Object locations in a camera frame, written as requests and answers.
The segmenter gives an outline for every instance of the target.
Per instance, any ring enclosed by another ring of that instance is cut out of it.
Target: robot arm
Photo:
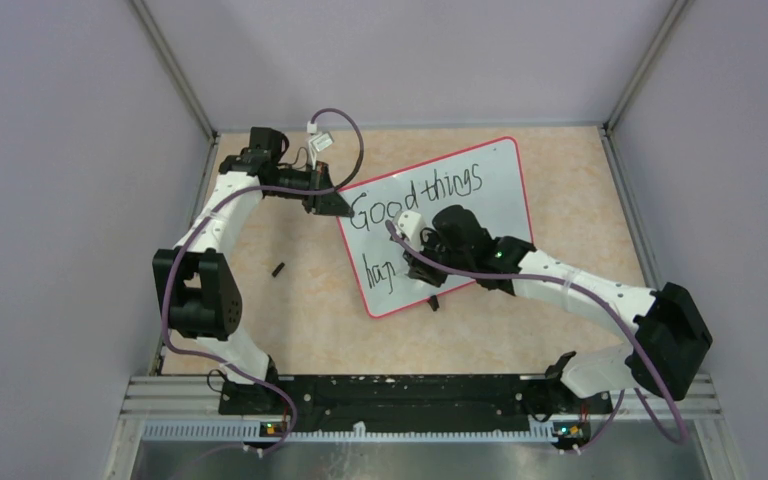
[[[317,162],[315,167],[306,165],[304,170],[279,163],[287,147],[289,141],[283,133],[269,128],[252,128],[249,146],[240,155],[228,156],[220,164],[214,190],[194,226],[173,249],[158,250],[152,262],[158,302],[162,306],[164,288],[177,251],[186,239],[197,234],[184,254],[175,278],[169,328],[185,338],[196,339],[228,363],[259,379],[266,376],[269,357],[257,348],[245,328],[240,328],[243,300],[225,254],[232,251],[246,219],[266,195],[301,200],[305,210],[315,215],[352,215],[349,204],[336,192],[302,195],[266,190],[239,195],[214,212],[230,194],[245,188],[277,186],[325,190],[333,187],[327,163]],[[194,232],[205,218],[209,220],[201,232]],[[251,383],[233,372],[228,375],[236,383]]]
[[[534,298],[581,315],[602,328],[625,338],[620,327],[594,300],[576,289],[595,293],[606,301],[634,334],[664,379],[670,395],[681,400],[687,394],[711,346],[711,335],[690,294],[668,283],[662,290],[623,285],[583,272],[533,244],[514,237],[492,238],[475,215],[459,205],[440,211],[428,228],[417,212],[397,216],[396,232],[410,247],[446,267],[480,273],[532,274],[555,277],[563,284],[524,279],[478,279],[489,290]],[[447,273],[404,254],[408,276],[434,286],[445,282]],[[631,344],[623,343],[598,352],[570,352],[547,370],[560,373],[561,382],[580,398],[607,390],[642,387],[661,395],[654,379]]]

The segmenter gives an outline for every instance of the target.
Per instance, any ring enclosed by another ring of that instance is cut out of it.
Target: red whiteboard border
[[[409,167],[400,168],[400,169],[395,170],[393,172],[385,173],[383,175],[378,175],[377,177],[370,178],[369,180],[364,180],[362,182],[358,182],[358,183],[355,183],[353,185],[348,185],[346,187],[343,187],[343,188],[340,189],[340,193],[345,193],[345,192],[347,192],[347,191],[349,191],[349,190],[351,190],[353,188],[357,188],[357,187],[366,185],[367,183],[372,183],[374,181],[381,180],[382,178],[392,177],[393,175],[396,175],[396,174],[402,173],[402,172],[407,172],[408,170],[413,170],[414,168],[424,167],[425,165],[428,165],[429,163],[439,162],[440,160],[445,160],[445,159],[447,159],[449,157],[454,157],[455,155],[460,155],[460,154],[462,154],[464,152],[469,152],[470,150],[475,150],[477,148],[486,147],[487,145],[492,145],[494,143],[502,142],[504,140],[510,140],[511,142],[513,142],[514,143],[514,148],[516,149],[516,152],[517,152],[517,167],[519,167],[519,180],[520,180],[520,183],[522,183],[522,198],[525,199],[525,215],[528,217],[528,232],[531,234],[531,243],[534,243],[534,229],[531,228],[531,210],[528,209],[528,194],[525,192],[525,176],[522,173],[522,158],[520,158],[520,155],[519,155],[519,143],[517,143],[516,139],[514,137],[511,137],[511,136],[499,137],[499,138],[496,138],[494,140],[490,140],[488,142],[484,142],[484,143],[480,143],[478,145],[473,145],[471,147],[464,148],[463,150],[458,150],[456,152],[448,153],[446,155],[443,155],[442,157],[432,158],[431,160],[426,160],[426,161],[424,161],[422,163],[417,163],[416,165],[411,165]],[[366,295],[364,295],[364,293],[363,293],[363,285],[361,285],[361,283],[360,283],[360,277],[358,276],[358,273],[357,273],[355,259],[354,259],[354,257],[352,257],[352,251],[349,248],[349,242],[348,242],[348,240],[346,240],[346,232],[343,230],[343,224],[340,222],[339,218],[337,219],[337,226],[340,227],[340,235],[343,237],[343,246],[346,247],[346,253],[349,254],[349,262],[351,263],[352,272],[355,275],[355,281],[357,282],[358,290],[360,290],[360,295],[363,298],[363,308],[366,310],[366,314],[367,315],[369,315],[370,317],[375,318],[375,319],[384,318],[384,317],[386,317],[388,315],[392,315],[394,313],[401,312],[402,310],[405,310],[407,308],[419,305],[420,303],[427,302],[427,300],[419,300],[419,301],[416,301],[414,303],[411,303],[410,305],[405,305],[404,307],[397,308],[397,309],[395,309],[395,310],[393,310],[391,312],[387,312],[387,313],[382,314],[382,315],[377,315],[377,316],[373,315],[372,312],[369,311],[369,306],[367,306]],[[475,280],[473,280],[473,281],[471,281],[469,283],[465,283],[463,285],[451,288],[451,289],[446,290],[444,292],[440,292],[440,293],[437,294],[437,296],[440,297],[440,296],[443,296],[443,295],[445,295],[447,293],[454,292],[455,290],[459,290],[461,288],[468,287],[468,286],[472,285],[473,283],[475,283]]]

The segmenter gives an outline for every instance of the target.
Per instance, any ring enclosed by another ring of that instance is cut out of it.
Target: whiteboard
[[[337,219],[367,313],[380,318],[474,280],[450,275],[440,288],[408,278],[402,248],[384,226],[402,210],[422,213],[428,226],[440,210],[462,205],[493,237],[529,242],[531,219],[511,137],[397,170],[340,190],[355,214]]]

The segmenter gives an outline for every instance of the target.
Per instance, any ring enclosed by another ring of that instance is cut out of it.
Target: wooden table
[[[333,135],[336,143],[320,159],[331,165],[336,183],[351,170],[357,143],[351,131]],[[514,137],[534,243],[571,265],[643,285],[595,127],[367,130],[363,135],[366,158],[355,181]],[[292,161],[305,135],[288,136]],[[246,145],[247,134],[222,135],[216,167]],[[308,215],[298,201],[264,199],[249,217],[230,262],[243,296],[243,326],[281,373],[543,372],[564,352],[620,343],[559,308],[478,285],[441,297],[437,312],[420,305],[372,319],[336,220]],[[273,278],[281,262],[286,267]],[[198,348],[177,334],[173,341]],[[201,358],[167,355],[163,372],[206,373],[213,367]]]

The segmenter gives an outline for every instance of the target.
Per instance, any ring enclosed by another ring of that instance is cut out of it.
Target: gray wall
[[[0,1],[0,478],[98,478],[206,142],[125,1]]]
[[[601,122],[672,0],[149,0],[219,130]]]
[[[768,478],[768,2],[695,2],[618,140],[660,268],[708,321],[751,478]]]

